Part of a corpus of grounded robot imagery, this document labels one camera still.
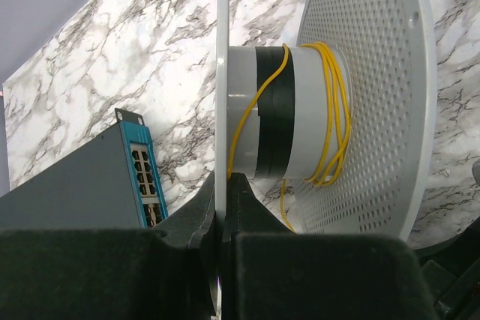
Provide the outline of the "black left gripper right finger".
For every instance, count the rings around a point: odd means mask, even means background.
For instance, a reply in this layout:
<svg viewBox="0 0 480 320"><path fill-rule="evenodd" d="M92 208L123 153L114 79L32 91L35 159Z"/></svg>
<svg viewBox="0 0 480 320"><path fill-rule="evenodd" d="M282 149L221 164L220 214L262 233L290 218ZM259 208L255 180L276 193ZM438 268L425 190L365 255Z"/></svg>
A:
<svg viewBox="0 0 480 320"><path fill-rule="evenodd" d="M403 241L299 235L236 173L226 193L220 284L224 319L435 319Z"/></svg>

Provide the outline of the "white perforated cable spool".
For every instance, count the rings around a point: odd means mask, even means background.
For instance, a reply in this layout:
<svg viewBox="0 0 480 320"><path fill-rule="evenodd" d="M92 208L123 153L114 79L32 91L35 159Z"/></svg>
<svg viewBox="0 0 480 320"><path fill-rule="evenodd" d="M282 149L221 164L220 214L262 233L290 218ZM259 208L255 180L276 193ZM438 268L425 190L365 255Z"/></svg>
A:
<svg viewBox="0 0 480 320"><path fill-rule="evenodd" d="M214 193L243 174L299 235L405 241L436 111L429 0L307 0L295 46L231 46L217 0Z"/></svg>

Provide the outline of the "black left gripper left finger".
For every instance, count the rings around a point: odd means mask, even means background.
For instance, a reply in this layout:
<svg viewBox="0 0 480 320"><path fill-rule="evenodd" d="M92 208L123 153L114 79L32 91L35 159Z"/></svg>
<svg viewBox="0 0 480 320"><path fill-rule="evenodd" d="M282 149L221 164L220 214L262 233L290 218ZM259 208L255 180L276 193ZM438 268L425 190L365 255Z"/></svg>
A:
<svg viewBox="0 0 480 320"><path fill-rule="evenodd" d="M3 319L210 319L215 181L152 229L1 233Z"/></svg>

